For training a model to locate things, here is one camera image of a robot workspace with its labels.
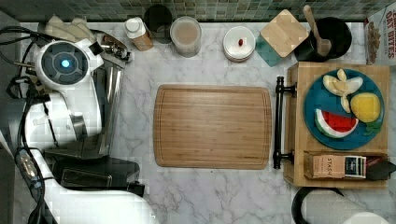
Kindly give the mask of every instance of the white container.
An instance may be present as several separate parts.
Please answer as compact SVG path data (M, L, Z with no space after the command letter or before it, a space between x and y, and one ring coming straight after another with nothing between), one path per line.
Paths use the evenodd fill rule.
M191 17L180 17L172 23L171 38L177 52L190 58L201 49L202 29L198 21Z
M256 40L251 31L243 26L229 30L223 40L225 56L236 63L247 60L256 47Z
M138 17L129 19L124 23L124 27L126 35L132 39L132 42L140 51L148 50L153 47L152 41L149 38L149 33L142 19Z

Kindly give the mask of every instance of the wooden tray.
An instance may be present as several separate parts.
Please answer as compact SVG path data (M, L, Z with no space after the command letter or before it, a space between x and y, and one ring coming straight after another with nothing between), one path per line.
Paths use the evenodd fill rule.
M312 83L319 77L339 68L359 71L369 77L381 90L385 103L385 117L381 132L368 144L353 150L334 150L321 144L309 132L304 121L304 98ZM385 189L386 180L314 180L304 176L304 153L374 156L388 155L389 67L341 63L297 63L288 70L287 86L297 83L297 92L286 97L285 151L294 151L294 164L284 161L284 177L297 187L320 187L339 189Z
M263 169L271 102L259 87L162 85L154 109L160 166Z

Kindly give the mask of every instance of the black mug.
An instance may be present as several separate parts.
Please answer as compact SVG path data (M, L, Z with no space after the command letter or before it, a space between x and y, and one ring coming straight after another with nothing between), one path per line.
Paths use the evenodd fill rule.
M329 54L322 56L318 53L317 40L311 31L309 37L294 50L297 61L322 63L329 59L339 58L347 53L352 44L352 33L343 21L334 17L327 17L319 19L317 27L320 37L332 42Z
M169 44L171 39L172 13L163 5L154 5L148 8L143 17L151 36L160 43Z

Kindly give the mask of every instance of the wooden cutting board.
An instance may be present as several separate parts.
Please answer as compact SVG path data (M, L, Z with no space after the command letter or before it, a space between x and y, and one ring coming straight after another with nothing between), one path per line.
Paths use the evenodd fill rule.
M260 87L162 85L154 109L160 166L263 169L271 102Z

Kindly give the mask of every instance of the black handle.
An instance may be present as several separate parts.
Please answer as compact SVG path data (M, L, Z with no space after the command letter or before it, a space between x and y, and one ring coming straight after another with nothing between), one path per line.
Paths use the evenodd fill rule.
M289 87L284 86L284 78L278 77L276 79L276 112L275 112L275 148L274 148L274 169L280 169L280 162L282 159L289 160L294 163L294 155L292 152L282 154L282 105L283 105L283 93L295 93L296 85Z

